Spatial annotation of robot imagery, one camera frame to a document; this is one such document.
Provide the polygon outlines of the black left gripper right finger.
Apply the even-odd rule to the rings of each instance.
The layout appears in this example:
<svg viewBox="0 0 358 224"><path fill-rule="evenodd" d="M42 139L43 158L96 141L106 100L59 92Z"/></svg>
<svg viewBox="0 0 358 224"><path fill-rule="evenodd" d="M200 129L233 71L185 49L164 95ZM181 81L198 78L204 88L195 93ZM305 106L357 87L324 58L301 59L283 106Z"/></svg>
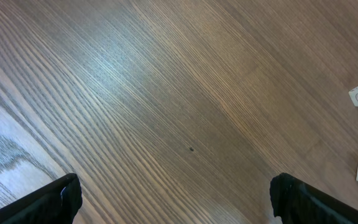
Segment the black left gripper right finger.
<svg viewBox="0 0 358 224"><path fill-rule="evenodd" d="M270 201L283 224L358 224L358 210L287 173L271 180Z"/></svg>

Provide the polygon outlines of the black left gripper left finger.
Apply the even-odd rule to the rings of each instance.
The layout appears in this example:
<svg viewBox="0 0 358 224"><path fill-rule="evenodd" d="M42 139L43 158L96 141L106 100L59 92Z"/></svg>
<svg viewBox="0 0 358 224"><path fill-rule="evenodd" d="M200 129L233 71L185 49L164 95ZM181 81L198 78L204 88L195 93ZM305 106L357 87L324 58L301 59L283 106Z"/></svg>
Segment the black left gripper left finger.
<svg viewBox="0 0 358 224"><path fill-rule="evenodd" d="M0 223L72 224L82 203L80 180L69 173L1 208Z"/></svg>

